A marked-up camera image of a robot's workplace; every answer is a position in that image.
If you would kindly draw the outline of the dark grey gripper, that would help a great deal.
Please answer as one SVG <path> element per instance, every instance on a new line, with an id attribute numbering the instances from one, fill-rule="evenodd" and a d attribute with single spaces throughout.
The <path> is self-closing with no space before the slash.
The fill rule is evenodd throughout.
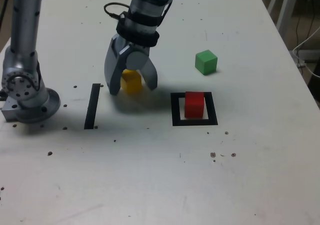
<path id="1" fill-rule="evenodd" d="M 149 47 L 132 43 L 119 34 L 114 35 L 104 63 L 104 75 L 109 93 L 113 96 L 119 93 L 121 77 L 125 69 L 138 70 L 146 86 L 150 90 L 156 89 L 158 87 L 158 74 L 149 55 Z"/>

